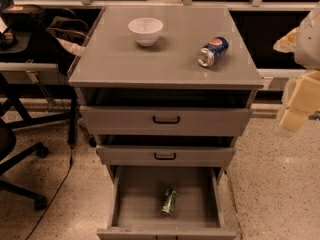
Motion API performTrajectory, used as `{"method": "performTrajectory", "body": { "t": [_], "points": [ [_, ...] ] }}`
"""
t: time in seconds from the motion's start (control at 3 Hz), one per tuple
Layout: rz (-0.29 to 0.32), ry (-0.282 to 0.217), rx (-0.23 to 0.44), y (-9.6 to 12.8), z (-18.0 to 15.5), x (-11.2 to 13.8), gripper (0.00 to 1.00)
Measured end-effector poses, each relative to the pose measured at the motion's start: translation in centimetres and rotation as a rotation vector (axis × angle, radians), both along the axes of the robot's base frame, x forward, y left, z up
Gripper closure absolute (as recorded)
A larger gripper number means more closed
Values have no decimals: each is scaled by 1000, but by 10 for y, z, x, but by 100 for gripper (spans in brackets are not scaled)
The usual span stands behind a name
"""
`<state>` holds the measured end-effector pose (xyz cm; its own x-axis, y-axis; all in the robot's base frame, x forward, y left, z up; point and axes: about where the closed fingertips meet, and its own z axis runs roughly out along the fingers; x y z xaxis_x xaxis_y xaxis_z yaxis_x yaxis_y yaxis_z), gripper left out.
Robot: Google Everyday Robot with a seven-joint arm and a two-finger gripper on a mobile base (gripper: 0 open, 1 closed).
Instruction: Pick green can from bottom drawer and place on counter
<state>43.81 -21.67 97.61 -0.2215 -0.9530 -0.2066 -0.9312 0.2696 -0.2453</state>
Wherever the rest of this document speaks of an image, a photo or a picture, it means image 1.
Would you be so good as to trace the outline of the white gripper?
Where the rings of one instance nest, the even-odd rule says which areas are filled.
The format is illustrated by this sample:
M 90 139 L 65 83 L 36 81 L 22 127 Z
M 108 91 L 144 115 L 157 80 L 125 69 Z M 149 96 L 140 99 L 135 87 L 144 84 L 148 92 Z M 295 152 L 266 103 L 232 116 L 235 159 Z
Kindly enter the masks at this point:
M 273 49 L 282 53 L 293 52 L 295 62 L 307 69 L 295 82 L 293 92 L 280 119 L 279 127 L 298 131 L 308 118 L 320 108 L 320 5 L 294 28 L 281 37 Z

